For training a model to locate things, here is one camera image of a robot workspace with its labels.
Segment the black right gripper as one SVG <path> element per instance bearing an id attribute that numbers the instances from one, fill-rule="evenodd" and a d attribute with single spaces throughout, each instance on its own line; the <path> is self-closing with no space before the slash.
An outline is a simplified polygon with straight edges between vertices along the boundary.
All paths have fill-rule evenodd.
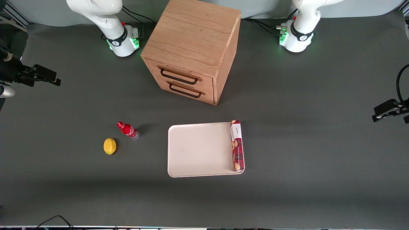
<path id="1" fill-rule="evenodd" d="M 31 79 L 30 71 L 33 69 L 34 79 Z M 25 66 L 14 57 L 1 57 L 0 61 L 1 83 L 20 83 L 29 87 L 34 87 L 35 81 L 47 82 L 55 86 L 60 86 L 61 80 L 57 78 L 57 73 L 41 65 L 33 67 Z"/>

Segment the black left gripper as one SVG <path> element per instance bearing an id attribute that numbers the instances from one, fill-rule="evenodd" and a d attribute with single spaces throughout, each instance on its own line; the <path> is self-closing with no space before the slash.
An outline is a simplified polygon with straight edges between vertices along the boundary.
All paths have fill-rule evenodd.
<path id="1" fill-rule="evenodd" d="M 373 122 L 378 122 L 388 116 L 400 116 L 409 112 L 409 98 L 397 101 L 389 99 L 374 108 Z M 409 124 L 409 115 L 404 116 L 405 124 Z"/>

